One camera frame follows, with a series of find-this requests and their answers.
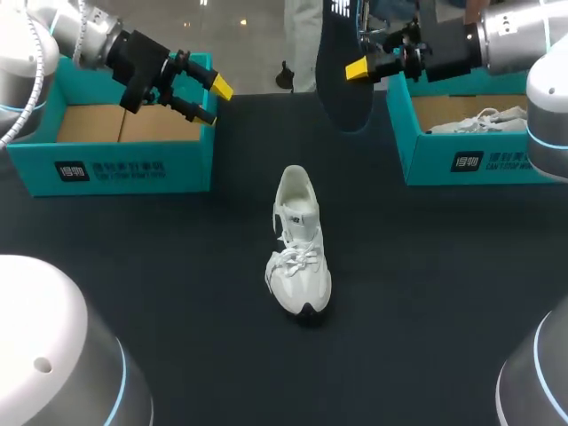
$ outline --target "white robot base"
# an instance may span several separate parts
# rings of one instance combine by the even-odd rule
[[[152,426],[144,376],[54,266],[0,256],[0,424]]]

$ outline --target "black shoe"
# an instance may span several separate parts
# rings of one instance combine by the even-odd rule
[[[286,61],[283,61],[282,72],[276,75],[276,84],[285,91],[292,91],[294,89],[293,80],[294,73],[286,66]]]

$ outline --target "shoelace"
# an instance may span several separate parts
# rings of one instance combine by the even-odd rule
[[[474,133],[480,130],[488,131],[490,129],[499,129],[495,123],[490,121],[490,116],[493,114],[498,114],[499,111],[495,108],[486,108],[481,111],[477,116],[472,118],[466,118],[460,122],[455,133]]]
[[[320,233],[319,227],[316,229],[316,234],[313,236],[312,242],[309,244],[301,241],[288,241],[286,238],[286,231],[282,232],[279,240],[284,242],[286,249],[284,249],[275,258],[275,267],[284,267],[284,272],[287,277],[293,276],[300,269],[305,269],[308,264],[318,263],[318,250],[319,247],[315,241]]]

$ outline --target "black table surface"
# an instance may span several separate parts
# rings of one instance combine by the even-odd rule
[[[208,194],[33,200],[4,155],[0,252],[79,285],[145,371],[157,426],[494,426],[502,363],[568,294],[568,187],[406,187],[381,94],[355,136],[314,95],[219,116]],[[292,163],[334,282],[319,328],[263,280]]]

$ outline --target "cable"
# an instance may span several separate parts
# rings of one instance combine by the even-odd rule
[[[87,33],[87,24],[89,20],[87,19],[87,4],[84,0],[78,0],[79,3],[79,15],[81,19],[81,27],[79,29],[79,36],[75,43],[75,51],[73,52],[73,62],[75,66],[81,67],[81,53],[83,53],[83,41],[85,39],[85,34]]]
[[[8,132],[0,139],[0,150],[6,148],[6,146],[10,144],[16,138],[16,136],[18,136],[18,133],[20,133],[24,125],[26,125],[30,115],[34,112],[34,108],[37,105],[37,100],[39,99],[43,88],[44,70],[43,70],[42,42],[39,38],[39,35],[37,34],[36,25],[34,24],[34,21],[32,21],[32,19],[27,14],[26,18],[28,20],[29,30],[34,38],[34,47],[36,55],[34,87],[32,88],[32,93],[31,95],[29,95],[28,103],[24,107],[24,110],[21,112],[20,117],[18,117],[18,120],[16,120],[16,122],[8,130]]]

